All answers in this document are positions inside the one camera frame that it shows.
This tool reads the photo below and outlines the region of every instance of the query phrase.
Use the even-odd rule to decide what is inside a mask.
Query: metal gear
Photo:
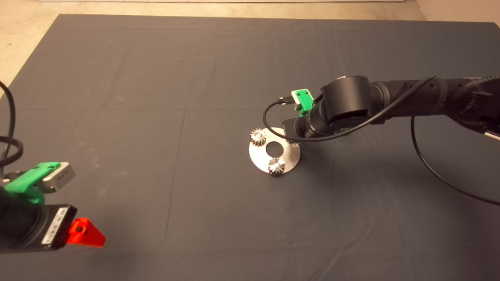
[[[272,158],[267,165],[267,169],[271,175],[280,175],[285,170],[285,160]]]
[[[255,129],[251,131],[250,141],[254,146],[260,147],[266,142],[266,132],[262,129]]]

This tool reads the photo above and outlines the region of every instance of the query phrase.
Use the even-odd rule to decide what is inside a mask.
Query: metal disc
[[[272,129],[282,135],[285,134],[285,130],[282,128],[272,127]],[[278,157],[284,160],[285,166],[283,174],[295,168],[301,158],[301,148],[299,144],[288,143],[286,139],[273,134],[267,128],[263,129],[263,131],[265,132],[265,143],[261,146],[255,146],[252,142],[250,142],[250,145],[248,146],[248,152],[250,153],[250,159],[253,164],[255,164],[259,170],[268,174],[269,161],[273,157],[269,156],[266,151],[266,146],[271,142],[277,142],[283,147],[283,154]]]

